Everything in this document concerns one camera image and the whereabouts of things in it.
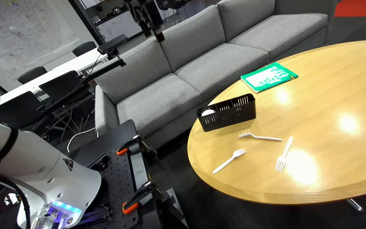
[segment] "red carpet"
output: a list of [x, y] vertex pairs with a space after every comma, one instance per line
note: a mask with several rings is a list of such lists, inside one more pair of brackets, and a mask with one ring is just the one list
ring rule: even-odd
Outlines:
[[337, 4], [336, 17], [366, 17], [366, 0], [343, 0]]

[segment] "white table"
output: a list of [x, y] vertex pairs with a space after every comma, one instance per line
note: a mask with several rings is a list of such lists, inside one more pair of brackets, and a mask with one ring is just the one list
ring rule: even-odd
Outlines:
[[0, 105], [27, 91], [36, 93], [37, 91], [40, 90], [39, 85], [49, 82], [50, 80], [55, 79], [65, 73], [68, 73], [69, 71], [77, 71], [77, 72], [82, 71], [94, 65], [96, 61], [98, 63], [99, 61], [102, 61], [106, 57], [107, 54], [101, 55], [98, 52], [97, 48], [88, 51], [81, 56], [78, 56], [58, 67], [55, 67], [54, 69], [52, 69], [52, 71], [49, 71], [46, 74], [43, 74], [38, 78], [31, 80], [28, 83], [23, 84], [20, 87], [17, 87], [6, 94], [3, 94], [0, 98]]

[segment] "gray sofa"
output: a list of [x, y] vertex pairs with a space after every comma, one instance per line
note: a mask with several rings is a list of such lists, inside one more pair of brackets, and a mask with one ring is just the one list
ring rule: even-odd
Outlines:
[[[158, 148], [240, 75], [328, 39], [336, 0], [222, 0], [121, 55], [96, 78], [96, 129], [128, 119]], [[103, 68], [106, 62], [97, 69]]]

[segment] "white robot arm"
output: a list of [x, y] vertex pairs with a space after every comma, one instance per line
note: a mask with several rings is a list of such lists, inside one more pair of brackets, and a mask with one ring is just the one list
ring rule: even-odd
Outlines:
[[[0, 175], [17, 184], [30, 206], [31, 228], [70, 228], [96, 197], [101, 175], [29, 131], [0, 124]], [[26, 228], [23, 203], [17, 223]]]

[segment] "sofa armrest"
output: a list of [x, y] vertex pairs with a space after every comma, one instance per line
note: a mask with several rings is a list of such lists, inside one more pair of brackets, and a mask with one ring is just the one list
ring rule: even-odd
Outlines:
[[100, 86], [96, 86], [96, 131], [103, 133], [118, 126], [117, 110]]
[[330, 38], [337, 0], [276, 0], [275, 14], [323, 13], [329, 16], [325, 42]]

